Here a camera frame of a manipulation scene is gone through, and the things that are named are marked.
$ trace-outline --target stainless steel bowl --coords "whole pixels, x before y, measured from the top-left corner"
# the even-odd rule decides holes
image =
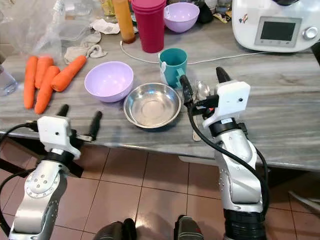
[[[172,122],[179,114],[181,99],[177,92],[162,83],[138,86],[124,100],[129,122],[145,129],[155,129]]]

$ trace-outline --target purple bowl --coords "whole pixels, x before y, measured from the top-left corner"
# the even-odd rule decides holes
[[[189,2],[177,2],[164,8],[164,23],[172,31],[183,33],[195,25],[200,9]]]
[[[132,89],[134,72],[121,61],[95,66],[85,76],[85,89],[102,102],[113,103],[125,98]]]

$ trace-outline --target appliance display screen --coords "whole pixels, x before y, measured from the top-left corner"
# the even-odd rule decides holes
[[[265,21],[260,39],[291,41],[295,26],[294,22]]]

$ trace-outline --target white power cord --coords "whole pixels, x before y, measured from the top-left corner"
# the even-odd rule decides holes
[[[149,63],[149,64],[159,64],[158,61],[148,61],[144,60],[135,56],[132,56],[131,54],[127,53],[123,47],[123,42],[122,40],[120,41],[120,48],[124,54],[129,56],[130,58],[133,58],[135,60],[144,62],[144,63]],[[254,52],[254,53],[245,53],[245,54],[239,54],[239,55],[234,55],[234,56],[222,56],[218,58],[213,58],[213,59],[207,59],[207,60],[201,60],[201,61],[195,61],[195,62],[188,62],[188,65],[194,65],[194,64],[201,64],[201,63],[207,63],[207,62],[213,62],[217,60],[222,60],[222,59],[233,59],[233,58],[238,58],[238,57],[244,57],[244,56],[252,56],[252,55],[258,55],[258,54],[267,54],[270,53],[269,51],[260,51],[260,52]]]

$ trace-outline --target tile floor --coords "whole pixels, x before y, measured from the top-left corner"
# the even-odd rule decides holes
[[[0,158],[32,168],[36,157],[8,140]],[[128,149],[85,146],[77,161],[83,178],[68,178],[52,240],[92,240],[113,221],[132,218],[139,240],[173,240],[181,214],[192,216],[206,240],[222,240],[223,208],[218,191],[218,169],[185,163],[177,156]],[[9,176],[0,169],[0,182]],[[288,195],[294,190],[320,198],[320,178],[307,173],[271,190],[266,217],[269,240],[320,240],[320,216]],[[14,178],[3,189],[1,209],[11,224],[24,193],[24,179]],[[0,240],[5,240],[0,232]]]

